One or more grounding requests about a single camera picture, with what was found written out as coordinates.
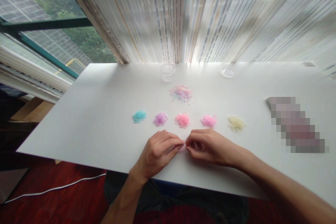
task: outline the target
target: hand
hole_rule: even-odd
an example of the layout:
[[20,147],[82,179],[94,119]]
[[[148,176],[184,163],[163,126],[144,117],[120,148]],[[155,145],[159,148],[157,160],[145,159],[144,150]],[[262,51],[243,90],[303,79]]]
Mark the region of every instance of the hand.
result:
[[221,166],[237,167],[249,152],[212,129],[193,129],[185,142],[193,158]]
[[169,164],[183,144],[184,142],[175,134],[166,130],[156,132],[148,139],[139,160],[129,173],[139,183],[145,184]]

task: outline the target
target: window frame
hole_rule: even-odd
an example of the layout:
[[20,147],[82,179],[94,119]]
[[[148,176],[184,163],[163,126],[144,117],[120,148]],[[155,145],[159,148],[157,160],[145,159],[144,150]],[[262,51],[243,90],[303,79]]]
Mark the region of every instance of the window frame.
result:
[[93,26],[90,20],[86,16],[73,17],[67,19],[51,19],[42,21],[29,21],[21,23],[11,23],[0,17],[0,32],[7,33],[14,37],[22,44],[41,55],[51,64],[55,65],[72,78],[77,79],[78,74],[71,70],[68,66],[63,64],[53,55],[44,50],[41,46],[35,43],[33,40],[29,39],[23,34],[23,31],[34,31],[34,30],[49,30],[49,29],[67,29],[67,28],[78,28],[78,27],[89,27]]

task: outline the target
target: red carpet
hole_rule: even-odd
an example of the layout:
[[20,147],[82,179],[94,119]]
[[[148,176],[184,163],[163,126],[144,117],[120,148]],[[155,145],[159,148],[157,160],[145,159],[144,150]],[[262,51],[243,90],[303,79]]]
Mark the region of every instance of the red carpet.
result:
[[[85,177],[105,173],[102,169],[61,162],[30,169],[9,199],[64,186]],[[73,186],[39,196],[22,197],[0,205],[0,223],[100,223],[108,204],[104,199],[104,179],[81,181]],[[277,208],[257,199],[249,199],[249,224],[286,223]]]

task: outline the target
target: white cable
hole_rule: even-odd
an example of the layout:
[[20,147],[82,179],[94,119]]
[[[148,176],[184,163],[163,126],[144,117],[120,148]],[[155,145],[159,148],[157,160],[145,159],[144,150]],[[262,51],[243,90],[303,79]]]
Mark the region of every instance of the white cable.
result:
[[61,187],[51,188],[51,189],[49,189],[49,190],[47,190],[47,191],[44,191],[44,192],[38,192],[38,193],[34,193],[34,194],[23,194],[23,195],[21,195],[21,196],[15,198],[15,199],[11,199],[11,200],[9,200],[9,201],[6,201],[6,202],[4,202],[3,204],[6,204],[6,203],[11,202],[11,201],[14,201],[14,200],[16,200],[16,199],[18,199],[18,198],[21,198],[21,197],[23,197],[23,196],[41,195],[41,194],[47,193],[47,192],[49,192],[49,191],[53,191],[53,190],[62,189],[62,188],[68,187],[68,186],[72,186],[72,185],[74,185],[74,184],[76,184],[76,183],[78,183],[79,181],[82,181],[82,180],[95,179],[95,178],[98,178],[98,177],[101,177],[101,176],[104,176],[104,175],[106,175],[106,173],[104,173],[104,174],[100,174],[100,175],[98,175],[98,176],[96,176],[96,177],[92,177],[92,178],[82,178],[82,179],[80,179],[80,180],[78,180],[78,181],[76,181],[76,182],[73,182],[73,183],[69,184],[69,185],[64,185],[64,186],[61,186]]

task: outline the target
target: pink thread pile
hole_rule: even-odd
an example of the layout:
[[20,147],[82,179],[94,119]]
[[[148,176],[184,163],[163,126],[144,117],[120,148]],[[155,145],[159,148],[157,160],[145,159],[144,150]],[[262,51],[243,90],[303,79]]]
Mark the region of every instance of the pink thread pile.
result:
[[183,103],[188,102],[193,96],[193,92],[184,85],[175,86],[169,90],[169,93],[173,100],[182,101]]
[[163,126],[168,121],[168,116],[166,113],[162,112],[155,116],[153,123],[156,127]]
[[185,152],[186,151],[186,143],[184,142],[184,145],[181,147],[181,149],[178,150],[178,153]]
[[201,119],[203,127],[214,128],[217,123],[217,117],[215,115],[206,115]]
[[180,126],[180,128],[186,128],[190,124],[189,119],[190,117],[186,113],[178,114],[175,117],[175,123],[177,123]]

